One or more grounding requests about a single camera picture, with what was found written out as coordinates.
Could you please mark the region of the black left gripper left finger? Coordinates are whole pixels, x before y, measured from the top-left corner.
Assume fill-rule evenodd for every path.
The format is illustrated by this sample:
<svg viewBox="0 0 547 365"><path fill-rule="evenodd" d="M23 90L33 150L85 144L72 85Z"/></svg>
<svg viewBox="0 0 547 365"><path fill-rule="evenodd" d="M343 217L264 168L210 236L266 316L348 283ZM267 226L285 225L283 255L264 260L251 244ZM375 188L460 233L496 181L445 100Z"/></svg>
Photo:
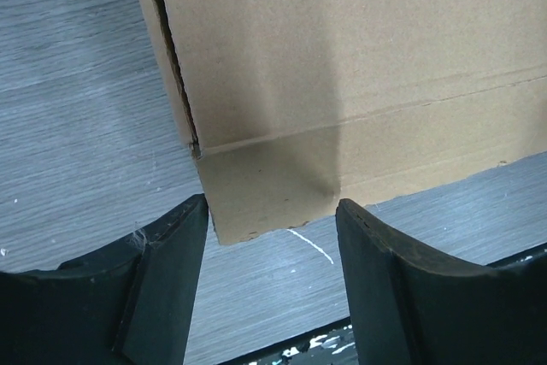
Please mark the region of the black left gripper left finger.
<svg viewBox="0 0 547 365"><path fill-rule="evenodd" d="M2 273L2 363L181 364L208 224L197 194L58 268Z"/></svg>

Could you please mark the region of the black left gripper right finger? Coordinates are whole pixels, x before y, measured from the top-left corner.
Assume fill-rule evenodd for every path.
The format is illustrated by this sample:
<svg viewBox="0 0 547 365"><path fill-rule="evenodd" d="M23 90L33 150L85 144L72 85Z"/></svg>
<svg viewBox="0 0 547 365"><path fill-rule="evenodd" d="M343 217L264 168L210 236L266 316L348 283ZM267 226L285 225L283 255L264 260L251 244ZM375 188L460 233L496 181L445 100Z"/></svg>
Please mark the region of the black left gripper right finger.
<svg viewBox="0 0 547 365"><path fill-rule="evenodd" d="M349 199L335 219L359 363L545 363L544 244L480 265Z"/></svg>

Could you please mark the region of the brown cardboard box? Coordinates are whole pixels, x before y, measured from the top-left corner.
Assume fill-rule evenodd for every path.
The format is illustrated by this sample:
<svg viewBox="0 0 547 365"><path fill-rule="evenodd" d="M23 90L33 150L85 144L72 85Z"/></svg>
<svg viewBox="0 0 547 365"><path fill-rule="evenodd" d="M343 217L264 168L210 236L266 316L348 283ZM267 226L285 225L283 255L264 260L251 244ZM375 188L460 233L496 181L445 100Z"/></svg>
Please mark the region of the brown cardboard box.
<svg viewBox="0 0 547 365"><path fill-rule="evenodd" d="M546 0L139 0L220 244L546 149Z"/></svg>

